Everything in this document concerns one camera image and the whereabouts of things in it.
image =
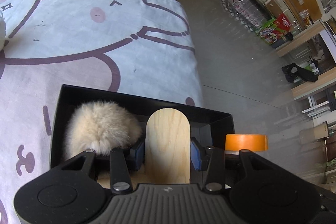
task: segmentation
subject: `wooden board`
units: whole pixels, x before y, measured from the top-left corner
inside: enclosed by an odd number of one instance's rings
[[[323,24],[320,21],[316,21],[313,25],[309,26],[307,29],[296,35],[292,41],[288,41],[287,43],[278,47],[276,49],[278,56],[279,57],[284,56],[285,54],[296,49],[303,43],[307,42],[309,39],[318,35],[323,30],[324,30]]]
[[[143,164],[139,171],[130,171],[129,175],[131,178],[133,189],[136,189],[139,183],[151,183],[150,179],[145,174],[145,167]],[[108,171],[101,172],[98,175],[97,182],[101,185],[101,187],[110,189],[110,173]]]
[[[145,173],[155,184],[190,182],[190,124],[182,112],[164,108],[150,116]]]
[[[292,89],[295,100],[302,100],[310,95],[314,95],[336,83],[336,67],[319,75],[318,80],[313,82],[306,82]]]

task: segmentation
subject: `gray floor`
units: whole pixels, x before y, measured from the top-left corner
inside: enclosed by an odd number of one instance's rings
[[[177,0],[190,23],[204,107],[233,115],[236,133],[267,134],[263,156],[307,176],[323,170],[321,143],[301,145],[299,131],[313,127],[293,100],[275,51],[237,22],[221,0]]]

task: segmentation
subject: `screw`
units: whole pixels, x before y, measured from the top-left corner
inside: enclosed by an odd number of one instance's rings
[[[130,186],[129,186],[129,184],[127,182],[117,182],[117,183],[113,184],[113,189],[115,189],[118,192],[125,191],[129,187]]]
[[[221,190],[223,186],[217,182],[210,182],[205,186],[205,188],[210,192],[215,192]]]
[[[166,187],[166,188],[163,188],[163,190],[167,193],[169,193],[170,191],[173,190],[173,188],[171,188],[170,186]]]

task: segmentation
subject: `bedsheet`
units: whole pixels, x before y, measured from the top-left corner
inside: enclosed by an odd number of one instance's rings
[[[48,170],[62,84],[202,105],[190,29],[175,0],[0,0],[0,214]]]

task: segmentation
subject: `orange tape roll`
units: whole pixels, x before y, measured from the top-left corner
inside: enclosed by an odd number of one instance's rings
[[[239,151],[248,149],[254,152],[268,149],[266,135],[259,134],[228,134],[226,135],[225,150]]]

